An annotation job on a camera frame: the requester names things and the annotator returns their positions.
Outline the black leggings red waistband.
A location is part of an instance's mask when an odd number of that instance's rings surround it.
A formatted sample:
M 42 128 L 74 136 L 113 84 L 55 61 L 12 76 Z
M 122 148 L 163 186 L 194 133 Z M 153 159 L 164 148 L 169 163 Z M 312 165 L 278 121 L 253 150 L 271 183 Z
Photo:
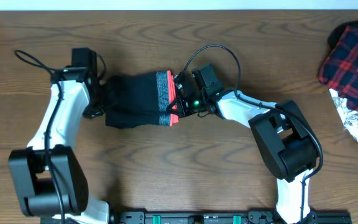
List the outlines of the black leggings red waistband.
M 112 76 L 102 87 L 106 96 L 106 126 L 129 129 L 146 124 L 171 126 L 179 122 L 177 115 L 167 111 L 177 96 L 169 70 Z

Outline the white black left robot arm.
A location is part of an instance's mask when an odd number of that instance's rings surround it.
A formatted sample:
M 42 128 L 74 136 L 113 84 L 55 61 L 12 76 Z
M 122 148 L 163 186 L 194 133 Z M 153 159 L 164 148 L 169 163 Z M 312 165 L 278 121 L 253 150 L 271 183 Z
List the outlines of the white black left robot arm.
M 27 147 L 8 164 L 22 213 L 50 223 L 108 223 L 109 205 L 90 195 L 73 149 L 99 85 L 95 68 L 68 67 L 51 76 L 50 101 Z

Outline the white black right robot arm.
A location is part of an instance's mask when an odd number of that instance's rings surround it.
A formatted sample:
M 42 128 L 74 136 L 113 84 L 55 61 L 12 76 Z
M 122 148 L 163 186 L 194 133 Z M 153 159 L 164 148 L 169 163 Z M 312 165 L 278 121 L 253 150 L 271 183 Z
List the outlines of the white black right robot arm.
M 256 100 L 219 81 L 193 86 L 174 83 L 175 98 L 167 110 L 180 118 L 207 112 L 249 128 L 262 160 L 277 179 L 276 211 L 285 223 L 310 217 L 309 180 L 323 165 L 321 144 L 297 104 Z

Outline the red navy plaid garment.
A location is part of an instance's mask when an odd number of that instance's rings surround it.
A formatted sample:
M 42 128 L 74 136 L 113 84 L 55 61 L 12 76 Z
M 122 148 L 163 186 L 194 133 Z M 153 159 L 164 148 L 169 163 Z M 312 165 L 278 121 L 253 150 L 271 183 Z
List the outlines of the red navy plaid garment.
M 358 21 L 337 26 L 328 37 L 328 46 L 318 81 L 345 98 L 348 109 L 358 111 Z

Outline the black mounting rail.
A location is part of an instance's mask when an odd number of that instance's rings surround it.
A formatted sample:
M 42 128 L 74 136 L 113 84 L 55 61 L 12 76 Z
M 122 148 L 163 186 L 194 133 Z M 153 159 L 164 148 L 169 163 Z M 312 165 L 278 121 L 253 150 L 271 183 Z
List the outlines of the black mounting rail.
M 122 212 L 111 215 L 108 223 L 115 224 L 279 224 L 284 223 L 277 212 L 250 210 L 244 213 L 157 213 Z M 352 224 L 349 212 L 311 211 L 301 223 Z

